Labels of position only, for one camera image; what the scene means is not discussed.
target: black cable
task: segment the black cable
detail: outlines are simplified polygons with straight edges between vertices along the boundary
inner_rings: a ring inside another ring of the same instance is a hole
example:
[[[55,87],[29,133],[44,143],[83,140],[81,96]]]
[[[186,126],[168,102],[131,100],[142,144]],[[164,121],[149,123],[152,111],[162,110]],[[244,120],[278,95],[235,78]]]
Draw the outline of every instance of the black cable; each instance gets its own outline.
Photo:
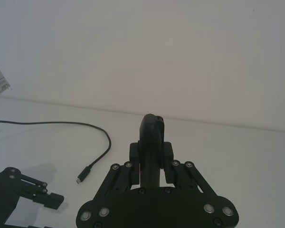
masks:
[[[95,161],[93,161],[91,164],[89,164],[88,166],[86,166],[84,168],[84,170],[79,174],[79,176],[77,177],[77,183],[79,184],[80,182],[83,182],[84,179],[87,177],[87,175],[90,173],[91,168],[93,165],[95,165],[100,159],[102,159],[111,149],[111,138],[109,136],[109,134],[102,128],[97,127],[95,125],[89,124],[89,123],[81,123],[81,122],[67,122],[67,121],[50,121],[50,122],[30,122],[30,123],[22,123],[22,122],[13,122],[13,121],[5,121],[5,120],[0,120],[0,123],[4,123],[4,124],[18,124],[18,125],[33,125],[33,124],[77,124],[77,125],[83,125],[83,126],[88,126],[88,127],[93,127],[95,129],[98,129],[100,131],[102,131],[103,133],[105,133],[106,137],[108,138],[109,141],[109,146],[108,148],[105,150],[105,152],[103,152],[98,158],[96,158]]]

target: white table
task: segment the white table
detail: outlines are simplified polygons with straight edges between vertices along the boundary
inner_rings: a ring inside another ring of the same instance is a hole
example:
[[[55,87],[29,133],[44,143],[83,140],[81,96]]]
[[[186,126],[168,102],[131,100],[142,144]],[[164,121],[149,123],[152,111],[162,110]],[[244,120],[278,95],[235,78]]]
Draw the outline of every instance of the white table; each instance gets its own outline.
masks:
[[[112,138],[111,151],[78,185],[76,176],[107,147],[102,133],[67,124],[0,124],[0,172],[19,168],[46,181],[49,192],[65,196],[58,210],[21,198],[7,224],[76,227],[78,209],[94,197],[110,165],[129,159],[129,144],[139,139],[142,117],[0,98],[2,120],[87,122],[103,127]],[[235,204],[238,228],[285,228],[285,133],[164,121],[165,141],[172,143],[175,158],[193,161],[214,191]]]

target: screw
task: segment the screw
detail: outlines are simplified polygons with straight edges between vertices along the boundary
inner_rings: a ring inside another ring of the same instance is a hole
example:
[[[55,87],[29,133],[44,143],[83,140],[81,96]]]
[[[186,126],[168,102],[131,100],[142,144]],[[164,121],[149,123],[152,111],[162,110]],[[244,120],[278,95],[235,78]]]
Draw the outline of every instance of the screw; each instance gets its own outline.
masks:
[[[113,169],[113,170],[117,170],[118,168],[119,168],[118,165],[113,165],[113,166],[112,166],[112,169]]]
[[[205,212],[212,214],[214,212],[214,207],[211,204],[204,205]]]
[[[233,216],[233,210],[231,210],[229,207],[223,207],[223,213],[227,216]]]
[[[222,221],[221,221],[219,218],[213,219],[213,223],[214,223],[215,225],[217,225],[218,227],[221,227],[221,226],[222,226]]]
[[[188,162],[188,163],[186,163],[186,166],[187,166],[188,168],[191,168],[191,167],[193,166],[193,164],[192,164],[191,162]]]
[[[172,162],[172,165],[174,165],[174,166],[178,166],[180,163],[177,161],[177,160],[174,160],[173,162]]]
[[[127,162],[127,163],[125,164],[125,166],[129,168],[129,167],[131,167],[131,166],[132,166],[132,163]]]
[[[80,220],[81,221],[87,221],[90,217],[91,217],[91,212],[85,211],[84,213],[81,214]]]
[[[96,222],[94,224],[94,228],[101,228],[101,223],[100,222]]]
[[[171,189],[170,188],[165,188],[165,193],[168,193],[168,194],[170,194],[171,193]]]
[[[139,189],[139,194],[145,194],[146,193],[146,189]]]
[[[109,214],[109,212],[109,208],[101,208],[98,214],[100,217],[105,217]]]

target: white wall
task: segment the white wall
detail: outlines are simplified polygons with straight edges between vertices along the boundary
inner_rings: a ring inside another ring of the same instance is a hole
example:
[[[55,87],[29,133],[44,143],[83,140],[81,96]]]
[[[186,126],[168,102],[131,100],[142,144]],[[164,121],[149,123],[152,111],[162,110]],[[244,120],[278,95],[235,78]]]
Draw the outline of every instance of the white wall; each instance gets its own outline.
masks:
[[[0,0],[5,96],[285,130],[285,0]]]

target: black mechanical part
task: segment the black mechanical part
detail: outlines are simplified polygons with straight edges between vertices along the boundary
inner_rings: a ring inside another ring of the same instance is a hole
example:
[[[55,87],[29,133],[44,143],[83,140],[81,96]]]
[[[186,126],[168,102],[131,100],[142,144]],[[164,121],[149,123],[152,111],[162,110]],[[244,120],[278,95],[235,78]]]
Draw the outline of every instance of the black mechanical part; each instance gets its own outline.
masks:
[[[5,225],[21,197],[30,199],[44,207],[58,209],[64,197],[47,194],[47,183],[21,174],[20,170],[8,167],[0,173],[0,228],[16,228]]]
[[[174,160],[171,143],[163,141],[164,123],[148,114],[140,140],[130,145],[130,164],[113,164],[94,199],[76,217],[78,228],[234,228],[239,216],[228,199],[218,196],[195,165]],[[167,183],[159,187],[159,170]],[[141,187],[131,190],[132,185]],[[101,216],[103,208],[109,213]],[[84,213],[88,219],[82,219]]]

